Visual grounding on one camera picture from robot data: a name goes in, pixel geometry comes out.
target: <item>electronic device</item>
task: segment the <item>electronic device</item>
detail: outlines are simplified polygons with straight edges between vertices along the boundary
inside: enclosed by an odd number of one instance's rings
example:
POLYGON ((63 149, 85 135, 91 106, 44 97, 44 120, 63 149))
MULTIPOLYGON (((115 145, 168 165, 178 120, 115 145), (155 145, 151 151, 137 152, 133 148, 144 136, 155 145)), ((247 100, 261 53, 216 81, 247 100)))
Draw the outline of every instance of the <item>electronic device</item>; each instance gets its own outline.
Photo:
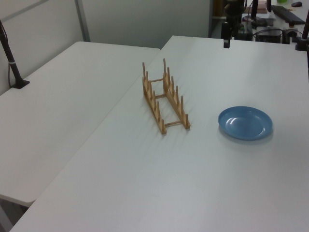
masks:
MULTIPOLYGON (((230 47, 230 40, 232 37, 235 40, 247 40, 250 37, 247 36, 247 32, 245 30, 239 30, 241 28, 241 16, 244 13, 245 9, 247 8, 247 0, 223 0, 223 12, 226 15, 226 21, 222 24, 221 28, 221 39, 224 40, 224 48, 230 47)), ((256 22, 258 25, 266 26, 265 20, 260 20, 256 17, 257 7, 258 7, 258 0, 253 0, 252 6, 252 16, 249 21, 252 25, 256 26, 256 22)), ((267 0, 267 9, 271 11, 271 0, 267 0)))
POLYGON ((8 42, 8 37, 6 35, 5 29, 1 23, 0 20, 0 41, 2 44, 2 47, 4 49, 5 55, 9 61, 9 65, 12 69, 12 72, 15 76, 15 85, 12 86, 12 88, 23 88, 24 86, 26 86, 27 84, 29 84, 29 81, 25 81, 21 78, 19 70, 17 68, 17 65, 15 63, 13 54, 11 52, 11 49, 9 47, 9 42, 8 42))
POLYGON ((307 51, 307 53, 309 52, 308 33, 309 33, 309 10, 308 10, 307 19, 306 19, 305 26, 304 26, 303 35, 301 37, 297 37, 297 44, 295 46, 295 49, 297 51, 307 51))
POLYGON ((265 42, 265 43, 281 43, 281 30, 279 28, 266 28, 266 27, 258 27, 256 29, 256 38, 257 42, 265 42))
POLYGON ((275 13, 275 15, 279 16, 287 23, 289 23, 290 27, 293 27, 294 25, 305 24, 304 20, 300 19, 283 6, 271 6, 271 9, 275 13))
POLYGON ((302 5, 303 5, 303 3, 301 1, 297 1, 297 2, 294 2, 294 3, 291 4, 291 6, 293 6, 293 7, 300 7, 302 5))

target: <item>white table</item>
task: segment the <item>white table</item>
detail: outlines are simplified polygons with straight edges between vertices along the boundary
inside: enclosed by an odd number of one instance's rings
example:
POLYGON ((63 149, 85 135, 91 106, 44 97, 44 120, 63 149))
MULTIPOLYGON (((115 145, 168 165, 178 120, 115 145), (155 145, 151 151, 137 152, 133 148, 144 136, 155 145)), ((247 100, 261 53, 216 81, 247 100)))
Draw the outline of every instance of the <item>white table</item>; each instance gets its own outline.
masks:
MULTIPOLYGON (((12 232, 307 231, 306 54, 174 36, 147 68, 150 79, 162 76, 163 58, 191 129, 161 135, 140 78, 12 232), (274 132, 251 142, 225 135, 217 117, 235 105, 265 111, 274 132)), ((160 109, 167 123, 163 102, 160 109)))
POLYGON ((30 206, 158 52, 79 42, 0 96, 0 198, 30 206))

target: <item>blue plate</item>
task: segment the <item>blue plate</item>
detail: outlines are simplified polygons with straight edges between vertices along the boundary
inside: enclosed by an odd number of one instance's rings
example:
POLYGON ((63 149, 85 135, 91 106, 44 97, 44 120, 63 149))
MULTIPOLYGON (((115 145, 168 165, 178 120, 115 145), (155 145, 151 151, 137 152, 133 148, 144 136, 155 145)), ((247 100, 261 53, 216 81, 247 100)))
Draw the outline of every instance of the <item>blue plate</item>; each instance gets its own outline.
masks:
POLYGON ((272 121, 263 111, 247 106, 235 106, 223 110, 218 122, 228 135, 242 140, 256 140, 268 136, 272 121))

